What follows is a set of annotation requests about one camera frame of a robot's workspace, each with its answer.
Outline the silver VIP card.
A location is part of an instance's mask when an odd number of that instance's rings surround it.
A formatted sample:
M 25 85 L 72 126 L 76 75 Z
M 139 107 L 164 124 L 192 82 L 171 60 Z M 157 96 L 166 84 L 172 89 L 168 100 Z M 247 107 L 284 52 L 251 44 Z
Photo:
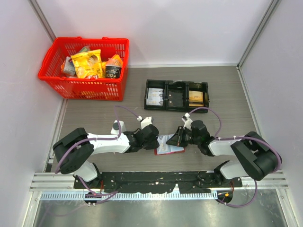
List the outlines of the silver VIP card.
M 166 142 L 168 139 L 170 139 L 173 136 L 173 134 L 169 135 L 161 135 L 158 137 L 158 143 L 159 147 L 156 149 L 157 155 L 163 155 L 173 152 L 173 147 L 171 145 L 167 145 Z

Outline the red leather card holder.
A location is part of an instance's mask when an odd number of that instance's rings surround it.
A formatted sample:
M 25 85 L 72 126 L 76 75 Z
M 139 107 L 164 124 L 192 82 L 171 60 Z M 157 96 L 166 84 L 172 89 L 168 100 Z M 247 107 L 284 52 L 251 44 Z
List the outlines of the red leather card holder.
M 159 147 L 154 150 L 155 155 L 168 155 L 185 152 L 185 148 L 166 144 L 173 134 L 161 135 L 158 137 Z

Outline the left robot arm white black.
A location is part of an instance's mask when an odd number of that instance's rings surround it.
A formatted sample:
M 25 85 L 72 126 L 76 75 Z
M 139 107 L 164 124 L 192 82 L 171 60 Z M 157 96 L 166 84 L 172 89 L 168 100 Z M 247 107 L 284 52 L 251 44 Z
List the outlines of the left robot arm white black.
M 90 188 L 97 188 L 101 176 L 97 167 L 88 161 L 93 155 L 103 153 L 134 153 L 141 149 L 154 150 L 159 147 L 159 131 L 149 124 L 143 129 L 125 131 L 120 136 L 95 135 L 84 128 L 77 128 L 53 145 L 58 161 L 55 173 L 70 174 L 82 178 Z

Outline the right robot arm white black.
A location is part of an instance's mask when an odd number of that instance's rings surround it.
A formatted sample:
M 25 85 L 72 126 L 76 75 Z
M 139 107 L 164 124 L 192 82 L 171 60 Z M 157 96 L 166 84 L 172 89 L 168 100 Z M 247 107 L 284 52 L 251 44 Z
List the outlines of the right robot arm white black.
M 214 169 L 214 182 L 224 187 L 238 177 L 249 176 L 255 181 L 279 169 L 281 156 L 275 152 L 256 132 L 231 139 L 211 136 L 201 120 L 190 121 L 178 127 L 167 145 L 186 147 L 196 145 L 202 154 L 210 157 L 235 156 L 235 161 L 225 161 Z

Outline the black VIP cards stack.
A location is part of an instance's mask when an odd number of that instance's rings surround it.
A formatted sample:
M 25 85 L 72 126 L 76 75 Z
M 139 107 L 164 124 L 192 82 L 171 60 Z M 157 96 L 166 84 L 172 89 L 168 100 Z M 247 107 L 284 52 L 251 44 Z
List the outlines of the black VIP cards stack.
M 171 108 L 182 108 L 184 105 L 183 102 L 183 93 L 180 90 L 169 90 L 168 92 L 168 106 Z

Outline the gold VIP cards stack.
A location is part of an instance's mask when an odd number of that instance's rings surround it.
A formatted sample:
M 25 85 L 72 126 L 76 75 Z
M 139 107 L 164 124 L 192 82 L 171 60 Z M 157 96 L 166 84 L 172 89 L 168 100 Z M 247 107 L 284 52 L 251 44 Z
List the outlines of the gold VIP cards stack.
M 203 92 L 190 90 L 189 106 L 204 106 Z

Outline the black three-compartment card tray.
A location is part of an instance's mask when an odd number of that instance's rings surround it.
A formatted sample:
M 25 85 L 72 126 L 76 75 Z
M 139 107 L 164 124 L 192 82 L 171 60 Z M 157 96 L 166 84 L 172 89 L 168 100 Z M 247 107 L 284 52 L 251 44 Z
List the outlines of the black three-compartment card tray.
M 151 79 L 146 81 L 145 110 L 190 112 L 197 107 L 204 107 L 198 112 L 207 113 L 209 104 L 206 82 Z

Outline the silver VIP cards stack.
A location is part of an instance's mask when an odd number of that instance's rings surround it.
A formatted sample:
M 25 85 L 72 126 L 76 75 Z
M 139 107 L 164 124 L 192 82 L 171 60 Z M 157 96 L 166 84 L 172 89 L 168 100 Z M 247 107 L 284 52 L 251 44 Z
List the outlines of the silver VIP cards stack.
M 148 88 L 146 104 L 163 106 L 163 89 L 162 88 Z

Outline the white plastic bottle black cap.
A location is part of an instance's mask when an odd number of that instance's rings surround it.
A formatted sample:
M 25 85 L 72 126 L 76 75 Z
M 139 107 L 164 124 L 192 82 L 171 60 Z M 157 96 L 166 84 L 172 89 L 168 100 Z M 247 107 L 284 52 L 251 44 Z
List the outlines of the white plastic bottle black cap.
M 126 131 L 126 127 L 125 127 L 125 123 L 123 121 L 117 121 L 115 120 L 113 125 L 112 125 L 112 129 L 111 129 L 111 135 L 118 135 L 119 132 L 125 132 Z

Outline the black instant noodle cup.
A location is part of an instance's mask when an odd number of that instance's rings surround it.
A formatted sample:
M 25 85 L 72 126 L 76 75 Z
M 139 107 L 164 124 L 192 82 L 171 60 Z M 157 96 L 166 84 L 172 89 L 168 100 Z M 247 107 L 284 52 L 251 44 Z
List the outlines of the black instant noodle cup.
M 106 78 L 118 79 L 121 76 L 122 67 L 108 65 L 106 66 Z

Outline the orange snack bag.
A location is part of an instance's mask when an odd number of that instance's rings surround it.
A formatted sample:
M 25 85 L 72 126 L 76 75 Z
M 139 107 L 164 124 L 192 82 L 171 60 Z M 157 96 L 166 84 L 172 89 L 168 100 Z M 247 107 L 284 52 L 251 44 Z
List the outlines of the orange snack bag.
M 115 54 L 113 57 L 108 59 L 107 66 L 116 66 L 121 68 L 123 66 L 123 61 L 118 54 Z

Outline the red plastic shopping basket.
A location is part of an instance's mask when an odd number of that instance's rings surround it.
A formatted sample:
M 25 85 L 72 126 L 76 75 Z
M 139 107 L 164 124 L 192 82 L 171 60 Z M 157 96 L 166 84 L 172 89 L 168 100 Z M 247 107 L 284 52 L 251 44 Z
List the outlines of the red plastic shopping basket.
M 100 49 L 103 61 L 118 54 L 123 61 L 120 78 L 78 79 L 65 76 L 61 71 L 64 60 L 84 46 L 89 46 L 91 50 Z M 128 75 L 128 56 L 127 38 L 57 37 L 47 51 L 37 77 L 66 99 L 123 101 Z

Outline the yellow snack bag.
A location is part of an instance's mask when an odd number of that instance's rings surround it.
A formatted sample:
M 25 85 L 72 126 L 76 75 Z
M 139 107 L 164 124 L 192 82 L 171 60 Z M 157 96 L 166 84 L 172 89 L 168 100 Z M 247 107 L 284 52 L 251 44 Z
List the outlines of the yellow snack bag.
M 75 72 L 80 79 L 103 78 L 101 50 L 80 52 L 71 56 Z

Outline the blue and white small box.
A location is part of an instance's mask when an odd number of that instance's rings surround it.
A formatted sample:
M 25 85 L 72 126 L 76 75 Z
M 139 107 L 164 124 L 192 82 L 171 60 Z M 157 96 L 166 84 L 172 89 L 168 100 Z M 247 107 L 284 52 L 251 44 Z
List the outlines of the blue and white small box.
M 61 72 L 68 76 L 74 76 L 76 74 L 75 68 L 72 62 L 70 62 L 71 57 L 67 56 L 61 65 Z

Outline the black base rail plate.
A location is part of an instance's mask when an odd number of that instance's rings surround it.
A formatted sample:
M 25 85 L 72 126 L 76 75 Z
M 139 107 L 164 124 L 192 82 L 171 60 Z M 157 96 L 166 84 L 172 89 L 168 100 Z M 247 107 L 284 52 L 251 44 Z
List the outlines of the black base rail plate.
M 173 192 L 178 186 L 180 193 L 210 192 L 211 188 L 242 187 L 239 177 L 224 180 L 219 173 L 206 171 L 183 172 L 103 172 L 86 183 L 90 189 L 105 193 L 152 193 Z

